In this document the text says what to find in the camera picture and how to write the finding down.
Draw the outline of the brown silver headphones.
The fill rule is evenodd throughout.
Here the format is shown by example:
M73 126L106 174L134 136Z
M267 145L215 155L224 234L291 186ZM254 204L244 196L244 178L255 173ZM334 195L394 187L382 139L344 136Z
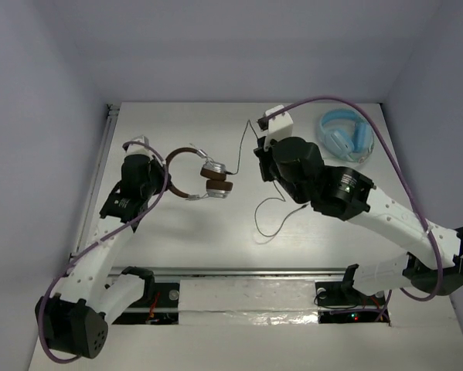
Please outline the brown silver headphones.
M175 157L181 154L197 155L204 161L199 174L206 180L206 193L204 195L189 194L177 188L173 182L170 182L168 191L170 191L174 196L187 201L197 201L205 198L225 199L231 193L233 190L233 183L227 180L227 176L230 172L227 171L227 168L223 163L215 161L201 148L192 146L181 147L173 150L165 159L167 168L169 168Z

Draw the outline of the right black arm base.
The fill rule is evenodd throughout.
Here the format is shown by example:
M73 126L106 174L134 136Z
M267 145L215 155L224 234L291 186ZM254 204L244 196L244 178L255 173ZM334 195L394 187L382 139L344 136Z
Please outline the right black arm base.
M342 280L326 281L315 285L314 303L326 309L352 309L362 304L361 294L353 288L354 276L358 264L352 264L345 270Z

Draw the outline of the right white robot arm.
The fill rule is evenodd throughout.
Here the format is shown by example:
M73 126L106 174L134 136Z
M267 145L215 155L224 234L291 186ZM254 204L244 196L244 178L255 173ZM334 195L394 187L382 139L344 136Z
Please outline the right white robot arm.
M463 227L448 229L420 220L362 173L326 165L318 146L302 138L289 137L271 145L259 138L254 154L261 178L277 182L295 203L364 227L403 249L392 260L348 266L340 286L348 303L357 304L379 291L409 287L447 296L463 286Z

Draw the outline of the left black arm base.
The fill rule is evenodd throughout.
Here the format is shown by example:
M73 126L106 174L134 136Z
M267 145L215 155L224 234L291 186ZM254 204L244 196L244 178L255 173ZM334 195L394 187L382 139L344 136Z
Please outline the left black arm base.
M131 307L142 307L151 305L156 296L155 276L153 271L143 267L126 267L121 275L134 276L144 281L141 297L131 304Z

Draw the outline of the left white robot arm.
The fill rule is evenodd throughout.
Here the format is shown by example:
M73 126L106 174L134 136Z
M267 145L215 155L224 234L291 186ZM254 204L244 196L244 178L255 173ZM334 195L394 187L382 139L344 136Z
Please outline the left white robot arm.
M125 309L156 302L155 277L148 268L129 266L113 284L107 279L117 256L158 205L170 180L164 158L153 148L125 155L121 179L100 210L99 236L70 259L36 304L39 344L54 363L96 358L110 325Z

